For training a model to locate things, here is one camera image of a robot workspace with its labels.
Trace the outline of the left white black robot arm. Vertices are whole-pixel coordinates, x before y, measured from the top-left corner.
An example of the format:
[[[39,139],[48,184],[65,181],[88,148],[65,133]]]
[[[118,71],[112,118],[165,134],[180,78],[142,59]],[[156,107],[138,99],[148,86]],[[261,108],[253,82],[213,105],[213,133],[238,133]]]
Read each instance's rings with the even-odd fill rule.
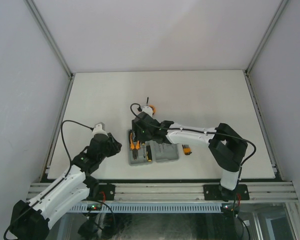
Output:
[[[98,199],[100,182],[92,176],[102,161],[121,151],[111,133],[96,133],[88,146],[71,161],[70,168],[28,201],[19,200],[3,234],[17,240],[44,240],[55,223],[82,200]]]

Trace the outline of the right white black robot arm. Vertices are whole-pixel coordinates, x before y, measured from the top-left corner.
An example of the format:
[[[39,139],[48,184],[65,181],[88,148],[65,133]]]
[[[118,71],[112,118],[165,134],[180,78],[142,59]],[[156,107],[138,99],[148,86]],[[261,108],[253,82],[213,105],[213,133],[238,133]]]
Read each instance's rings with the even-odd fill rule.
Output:
[[[153,141],[158,144],[207,146],[222,168],[220,195],[227,200],[237,195],[248,144],[228,124],[220,123],[212,128],[190,127],[169,120],[159,122],[141,112],[131,125],[135,139],[142,143]]]

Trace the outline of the orange tape measure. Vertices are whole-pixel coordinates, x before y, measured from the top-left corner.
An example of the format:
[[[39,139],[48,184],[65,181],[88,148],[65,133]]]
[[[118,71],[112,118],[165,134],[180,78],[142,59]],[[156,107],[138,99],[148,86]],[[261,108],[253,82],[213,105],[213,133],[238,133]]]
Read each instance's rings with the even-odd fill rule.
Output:
[[[156,108],[153,105],[149,105],[149,107],[152,109],[152,114],[154,115],[156,113]]]

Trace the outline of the grey plastic tool case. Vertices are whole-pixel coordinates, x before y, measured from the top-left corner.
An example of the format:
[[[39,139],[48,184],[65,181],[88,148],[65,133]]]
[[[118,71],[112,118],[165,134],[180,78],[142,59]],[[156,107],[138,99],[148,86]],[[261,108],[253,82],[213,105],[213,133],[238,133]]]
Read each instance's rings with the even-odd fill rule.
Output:
[[[145,145],[140,143],[140,149],[138,150],[138,158],[134,160],[132,157],[132,151],[130,150],[129,143],[129,133],[132,131],[131,129],[127,132],[128,137],[128,163],[131,166],[141,166],[141,165],[150,165],[153,162],[156,163],[168,163],[173,161],[178,161],[180,158],[178,146],[176,144],[167,144],[162,143],[159,144],[155,141],[146,141]],[[135,134],[133,132],[133,142],[137,143]],[[152,151],[152,162],[148,162],[146,159],[146,144],[149,143]]]

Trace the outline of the orange black pliers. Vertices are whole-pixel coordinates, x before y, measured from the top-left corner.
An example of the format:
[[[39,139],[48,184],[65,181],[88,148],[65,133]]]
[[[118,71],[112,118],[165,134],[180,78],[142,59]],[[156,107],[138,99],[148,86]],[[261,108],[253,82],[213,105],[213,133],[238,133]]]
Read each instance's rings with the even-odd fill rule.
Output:
[[[140,147],[140,142],[139,141],[137,141],[136,144],[134,144],[133,136],[134,136],[133,132],[130,131],[130,133],[129,133],[129,147],[130,147],[130,150],[132,151],[132,158],[134,160],[137,160],[138,155],[139,155],[139,150],[141,149],[141,147]]]

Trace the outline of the orange hex key set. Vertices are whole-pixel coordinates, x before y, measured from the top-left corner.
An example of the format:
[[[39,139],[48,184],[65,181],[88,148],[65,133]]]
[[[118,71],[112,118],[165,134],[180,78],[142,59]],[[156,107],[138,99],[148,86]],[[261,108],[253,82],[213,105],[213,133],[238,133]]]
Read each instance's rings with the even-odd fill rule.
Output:
[[[188,144],[183,144],[182,150],[186,156],[189,156],[192,153],[192,149],[190,148],[190,146]]]

